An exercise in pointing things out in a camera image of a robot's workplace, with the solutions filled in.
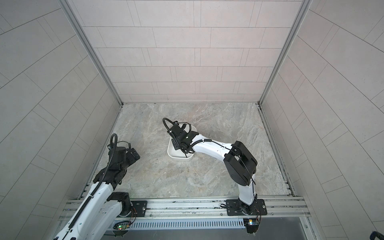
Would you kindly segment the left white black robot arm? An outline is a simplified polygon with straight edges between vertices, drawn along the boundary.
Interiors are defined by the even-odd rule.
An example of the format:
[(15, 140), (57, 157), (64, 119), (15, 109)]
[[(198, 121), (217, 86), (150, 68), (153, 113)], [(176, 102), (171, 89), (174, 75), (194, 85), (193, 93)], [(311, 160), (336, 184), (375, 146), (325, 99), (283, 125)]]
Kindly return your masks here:
[(137, 211), (127, 192), (116, 192), (130, 165), (140, 159), (135, 149), (118, 146), (117, 134), (110, 138), (109, 160), (94, 179), (90, 192), (55, 240), (100, 240), (117, 217), (135, 220)]

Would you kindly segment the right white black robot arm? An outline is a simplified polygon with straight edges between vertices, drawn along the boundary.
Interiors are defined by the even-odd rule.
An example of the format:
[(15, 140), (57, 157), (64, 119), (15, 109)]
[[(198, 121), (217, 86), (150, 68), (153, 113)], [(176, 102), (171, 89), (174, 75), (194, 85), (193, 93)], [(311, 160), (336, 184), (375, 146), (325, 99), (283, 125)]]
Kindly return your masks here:
[(175, 150), (180, 150), (184, 155), (203, 153), (222, 161), (231, 179), (239, 187), (239, 207), (244, 215), (258, 215), (257, 194), (255, 193), (255, 173), (257, 160), (240, 141), (225, 144), (208, 139), (198, 132), (192, 131), (189, 123), (179, 123), (163, 118), (163, 124), (172, 139)]

